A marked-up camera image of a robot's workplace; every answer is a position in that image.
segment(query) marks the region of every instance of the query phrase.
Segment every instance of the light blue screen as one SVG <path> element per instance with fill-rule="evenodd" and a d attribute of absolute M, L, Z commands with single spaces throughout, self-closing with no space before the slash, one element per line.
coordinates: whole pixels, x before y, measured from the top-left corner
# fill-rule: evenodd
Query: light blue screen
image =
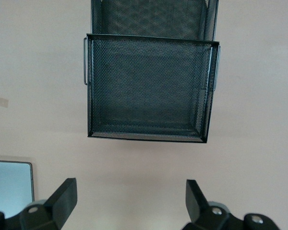
<path fill-rule="evenodd" d="M 18 214 L 33 199 L 31 165 L 0 161 L 0 211 L 5 218 Z"/>

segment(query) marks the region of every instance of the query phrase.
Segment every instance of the screw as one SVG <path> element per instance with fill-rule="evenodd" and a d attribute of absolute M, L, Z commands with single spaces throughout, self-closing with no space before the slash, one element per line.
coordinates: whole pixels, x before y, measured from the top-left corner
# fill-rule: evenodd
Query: screw
<path fill-rule="evenodd" d="M 38 207 L 32 207 L 28 210 L 28 213 L 34 213 L 38 210 Z"/>
<path fill-rule="evenodd" d="M 216 215 L 222 215 L 222 211 L 218 207 L 212 208 L 212 212 Z"/>
<path fill-rule="evenodd" d="M 263 221 L 263 219 L 261 219 L 261 217 L 255 216 L 255 215 L 252 216 L 252 221 L 254 221 L 257 224 L 263 224 L 264 223 L 264 221 Z"/>

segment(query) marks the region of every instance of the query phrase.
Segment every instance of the black metal mesh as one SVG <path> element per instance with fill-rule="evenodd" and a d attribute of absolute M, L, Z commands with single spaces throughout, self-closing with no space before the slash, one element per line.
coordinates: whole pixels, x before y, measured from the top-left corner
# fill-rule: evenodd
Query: black metal mesh
<path fill-rule="evenodd" d="M 217 0 L 92 0 L 92 33 L 214 39 Z"/>
<path fill-rule="evenodd" d="M 206 142 L 217 49 L 216 42 L 88 35 L 89 136 Z"/>

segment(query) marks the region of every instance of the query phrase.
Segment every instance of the silver bolt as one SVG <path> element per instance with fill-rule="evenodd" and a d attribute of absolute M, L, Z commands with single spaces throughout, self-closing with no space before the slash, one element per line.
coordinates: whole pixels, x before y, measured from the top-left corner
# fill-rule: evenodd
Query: silver bolt
<path fill-rule="evenodd" d="M 28 213 L 34 213 L 38 210 L 38 207 L 32 207 L 28 210 Z"/>
<path fill-rule="evenodd" d="M 264 223 L 264 221 L 263 221 L 263 219 L 261 219 L 261 217 L 255 216 L 255 215 L 252 216 L 252 221 L 254 221 L 257 224 L 263 224 Z"/>
<path fill-rule="evenodd" d="M 218 207 L 212 208 L 212 212 L 216 215 L 222 215 L 222 211 Z"/>

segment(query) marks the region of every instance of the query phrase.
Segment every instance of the black mesh basket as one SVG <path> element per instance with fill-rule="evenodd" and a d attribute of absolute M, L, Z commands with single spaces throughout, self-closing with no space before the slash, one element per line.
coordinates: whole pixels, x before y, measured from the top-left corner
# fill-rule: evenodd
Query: black mesh basket
<path fill-rule="evenodd" d="M 89 137 L 207 142 L 219 52 L 215 2 L 209 14 L 204 0 L 92 1 Z"/>

